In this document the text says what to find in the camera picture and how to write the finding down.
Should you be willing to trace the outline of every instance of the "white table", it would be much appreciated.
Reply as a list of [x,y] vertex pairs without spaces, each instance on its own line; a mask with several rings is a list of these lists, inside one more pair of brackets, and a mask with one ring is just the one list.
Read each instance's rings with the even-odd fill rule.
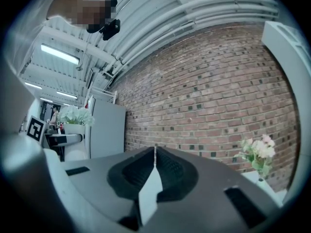
[[[257,171],[242,173],[242,175],[254,184],[257,183],[259,178],[259,174]],[[261,187],[261,189],[263,189],[273,199],[273,201],[278,205],[278,207],[282,207],[283,203],[280,197],[274,192],[274,190],[265,180],[263,182],[264,185],[263,187]]]

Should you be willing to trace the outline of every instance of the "black cap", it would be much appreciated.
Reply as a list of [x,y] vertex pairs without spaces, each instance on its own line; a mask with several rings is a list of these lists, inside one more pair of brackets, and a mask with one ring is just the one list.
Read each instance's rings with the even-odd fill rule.
[[118,4],[118,0],[109,0],[106,2],[105,6],[105,17],[100,19],[99,24],[90,24],[88,29],[86,30],[88,33],[96,33],[101,30],[106,24],[110,23],[114,20],[111,18],[114,16],[116,11],[116,6]]

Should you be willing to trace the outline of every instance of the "black slot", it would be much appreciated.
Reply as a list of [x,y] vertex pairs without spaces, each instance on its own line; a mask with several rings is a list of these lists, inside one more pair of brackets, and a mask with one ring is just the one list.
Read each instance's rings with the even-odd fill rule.
[[89,169],[86,166],[83,167],[78,167],[70,170],[66,170],[66,173],[68,176],[75,175],[75,174],[80,174],[89,171]]
[[225,190],[225,194],[228,196],[249,228],[253,228],[266,220],[266,216],[239,188],[228,188]]

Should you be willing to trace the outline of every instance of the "ceiling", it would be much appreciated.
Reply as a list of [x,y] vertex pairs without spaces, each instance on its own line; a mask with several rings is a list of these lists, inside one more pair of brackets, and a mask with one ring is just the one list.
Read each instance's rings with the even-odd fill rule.
[[[217,24],[274,20],[277,16],[275,0],[118,0],[121,31],[108,41],[61,18],[47,21],[36,41],[32,63],[21,77],[42,87],[35,92],[37,97],[83,106],[91,69],[98,72],[93,85],[107,89],[143,58],[179,37]],[[82,70],[41,51],[41,43],[80,58]]]

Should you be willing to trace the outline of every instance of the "white shirt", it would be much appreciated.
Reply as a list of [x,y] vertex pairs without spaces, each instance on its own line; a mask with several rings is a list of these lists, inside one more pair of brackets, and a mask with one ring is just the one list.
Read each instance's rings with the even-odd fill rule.
[[53,0],[32,0],[18,15],[8,31],[2,54],[11,70],[19,75],[34,52],[34,43],[42,30]]
[[47,20],[53,0],[32,0],[6,34],[0,51],[0,133],[18,133],[34,96],[18,79],[34,51],[34,43]]

